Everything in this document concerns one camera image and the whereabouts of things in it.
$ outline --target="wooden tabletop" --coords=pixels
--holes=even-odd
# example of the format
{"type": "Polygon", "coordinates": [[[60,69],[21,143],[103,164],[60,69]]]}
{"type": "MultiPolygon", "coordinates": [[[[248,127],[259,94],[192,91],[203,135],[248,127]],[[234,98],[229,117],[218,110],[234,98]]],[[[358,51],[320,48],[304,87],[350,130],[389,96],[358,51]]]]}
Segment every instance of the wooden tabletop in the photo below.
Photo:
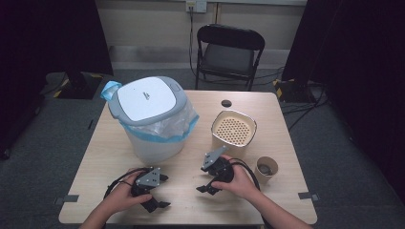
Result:
{"type": "MultiPolygon", "coordinates": [[[[200,193],[196,187],[212,177],[201,170],[204,154],[211,150],[211,126],[227,108],[249,115],[257,123],[257,132],[247,146],[244,161],[254,170],[260,156],[270,156],[279,165],[278,174],[262,192],[303,221],[313,224],[317,216],[311,199],[299,199],[308,191],[307,184],[289,137],[275,94],[252,92],[185,91],[200,119],[186,139],[183,149],[159,163],[169,179],[153,189],[157,201],[171,202],[164,209],[148,213],[142,206],[113,215],[108,222],[132,225],[261,225],[260,214],[247,201],[227,191],[214,196],[200,193]]],[[[104,107],[93,137],[83,157],[69,195],[79,195],[77,202],[65,202],[59,215],[62,223],[82,223],[102,201],[107,186],[130,168],[144,167],[135,156],[131,142],[117,120],[104,107]]]]}

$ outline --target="human hand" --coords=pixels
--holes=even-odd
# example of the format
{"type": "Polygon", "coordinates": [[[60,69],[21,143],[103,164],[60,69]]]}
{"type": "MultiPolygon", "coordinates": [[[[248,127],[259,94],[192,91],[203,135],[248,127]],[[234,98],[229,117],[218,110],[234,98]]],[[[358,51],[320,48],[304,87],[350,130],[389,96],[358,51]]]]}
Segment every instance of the human hand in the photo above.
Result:
{"type": "MultiPolygon", "coordinates": [[[[223,158],[234,162],[230,156],[222,155],[223,158]]],[[[232,192],[240,198],[249,198],[254,192],[259,191],[247,175],[245,169],[240,165],[232,165],[234,177],[231,182],[225,183],[220,181],[214,181],[211,186],[217,189],[224,189],[232,192]]]]}
{"type": "Polygon", "coordinates": [[[134,172],[133,174],[125,177],[117,187],[100,203],[100,207],[108,209],[111,215],[125,209],[130,208],[133,205],[143,203],[152,198],[151,194],[141,195],[133,197],[131,195],[132,184],[135,182],[137,176],[142,171],[134,172]]]}

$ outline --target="forearm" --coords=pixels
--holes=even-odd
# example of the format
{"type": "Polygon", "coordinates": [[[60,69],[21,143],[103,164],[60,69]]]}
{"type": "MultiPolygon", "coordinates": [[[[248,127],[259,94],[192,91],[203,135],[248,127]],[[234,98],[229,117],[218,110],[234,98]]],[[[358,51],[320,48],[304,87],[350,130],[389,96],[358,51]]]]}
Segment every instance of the forearm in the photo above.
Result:
{"type": "Polygon", "coordinates": [[[260,191],[246,198],[274,228],[311,228],[260,191]]]}
{"type": "Polygon", "coordinates": [[[105,222],[113,213],[109,211],[103,204],[99,204],[92,213],[81,224],[80,229],[98,229],[102,228],[105,222]]]}

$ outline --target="trash can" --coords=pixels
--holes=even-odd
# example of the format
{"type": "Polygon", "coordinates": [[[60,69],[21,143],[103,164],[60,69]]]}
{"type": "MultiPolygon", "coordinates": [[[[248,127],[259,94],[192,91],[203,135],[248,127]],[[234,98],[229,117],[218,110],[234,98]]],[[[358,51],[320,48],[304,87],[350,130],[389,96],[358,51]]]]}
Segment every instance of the trash can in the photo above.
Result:
{"type": "Polygon", "coordinates": [[[101,97],[146,165],[177,154],[199,119],[179,83],[166,76],[150,76],[124,86],[109,82],[101,97]]]}

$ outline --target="black chair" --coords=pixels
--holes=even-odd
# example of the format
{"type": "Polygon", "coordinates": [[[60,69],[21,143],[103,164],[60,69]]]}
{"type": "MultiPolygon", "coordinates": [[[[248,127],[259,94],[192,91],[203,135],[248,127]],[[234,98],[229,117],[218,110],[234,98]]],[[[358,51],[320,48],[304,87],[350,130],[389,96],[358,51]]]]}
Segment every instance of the black chair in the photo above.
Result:
{"type": "Polygon", "coordinates": [[[251,91],[265,39],[253,30],[219,24],[203,26],[197,32],[199,52],[196,87],[199,74],[206,74],[246,81],[251,91]]]}

